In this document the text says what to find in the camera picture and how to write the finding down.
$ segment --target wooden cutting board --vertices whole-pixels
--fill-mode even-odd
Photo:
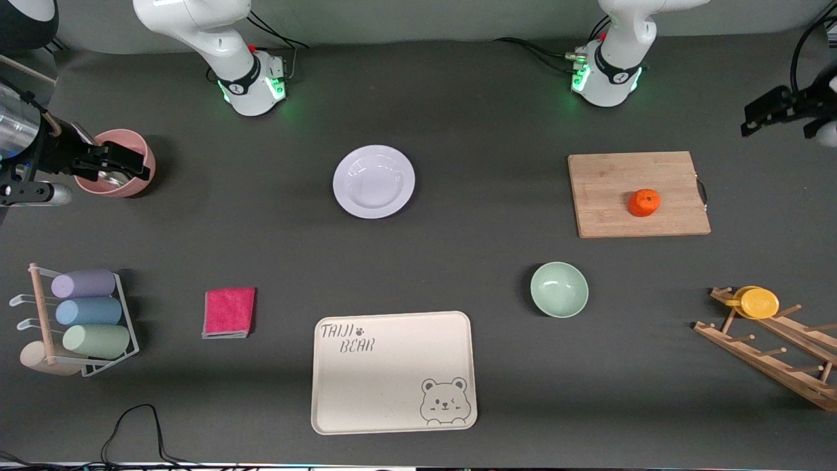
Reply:
[[[583,239],[711,232],[688,152],[583,154],[567,161]],[[662,204],[651,216],[638,218],[628,212],[628,198],[643,188],[659,193]]]

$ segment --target pink cloth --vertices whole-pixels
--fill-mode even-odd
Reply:
[[[244,339],[253,321],[254,287],[207,291],[203,315],[204,339]]]

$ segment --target light green bowl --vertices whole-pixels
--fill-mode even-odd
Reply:
[[[545,314],[571,318],[587,305],[590,290],[584,275],[569,263],[542,265],[531,277],[531,298]]]

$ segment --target pink bowl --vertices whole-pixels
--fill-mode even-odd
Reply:
[[[131,179],[128,183],[113,188],[113,185],[107,184],[102,179],[91,182],[89,180],[75,177],[75,182],[79,184],[81,189],[88,193],[98,194],[99,196],[107,196],[108,198],[126,198],[141,192],[151,180],[154,179],[154,173],[157,171],[157,161],[154,160],[154,153],[148,147],[146,140],[136,132],[130,129],[111,129],[110,131],[102,132],[96,136],[96,143],[102,144],[104,141],[111,141],[125,146],[132,151],[139,152],[145,157],[142,160],[143,165],[151,170],[151,177],[146,180]]]

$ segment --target green led light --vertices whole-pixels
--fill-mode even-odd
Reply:
[[[585,64],[581,70],[576,72],[576,74],[581,75],[581,78],[573,80],[573,88],[575,91],[582,91],[584,90],[584,86],[587,84],[587,78],[590,76],[590,66]]]
[[[639,83],[639,76],[642,75],[642,67],[639,67],[639,70],[636,71],[636,77],[634,78],[634,84],[630,86],[630,90],[636,90],[636,86]]]
[[[227,96],[227,91],[221,85],[221,80],[218,81],[218,88],[221,89],[221,93],[223,93],[223,100],[229,103],[229,96]]]
[[[270,89],[270,94],[273,95],[277,101],[285,98],[285,83],[282,80],[265,77],[264,82]]]

